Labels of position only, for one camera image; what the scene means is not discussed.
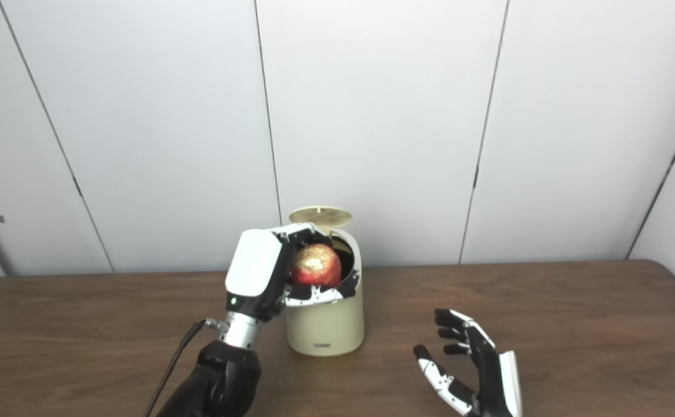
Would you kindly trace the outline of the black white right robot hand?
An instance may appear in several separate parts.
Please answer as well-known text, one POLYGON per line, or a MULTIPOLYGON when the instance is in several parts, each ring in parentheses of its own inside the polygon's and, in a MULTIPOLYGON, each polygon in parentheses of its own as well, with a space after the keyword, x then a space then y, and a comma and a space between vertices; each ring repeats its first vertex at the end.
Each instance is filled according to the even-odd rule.
POLYGON ((523 404, 517 356, 497 351, 494 341, 476 320, 453 309, 435 309, 438 336, 453 339, 445 354, 464 354, 475 365, 479 390, 472 390, 433 359, 426 346, 413 353, 422 374, 437 395, 462 416, 521 416, 523 404))

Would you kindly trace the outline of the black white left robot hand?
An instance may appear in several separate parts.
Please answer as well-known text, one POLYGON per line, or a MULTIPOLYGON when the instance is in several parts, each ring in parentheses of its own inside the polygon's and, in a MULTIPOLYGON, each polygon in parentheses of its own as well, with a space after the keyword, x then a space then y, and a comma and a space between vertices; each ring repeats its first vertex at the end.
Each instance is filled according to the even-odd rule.
POLYGON ((356 296, 361 281, 357 268, 336 287, 289 282, 298 250, 308 244, 333 246, 330 234, 311 222, 244 231, 225 279, 227 311, 266 323, 286 307, 330 304, 356 296))

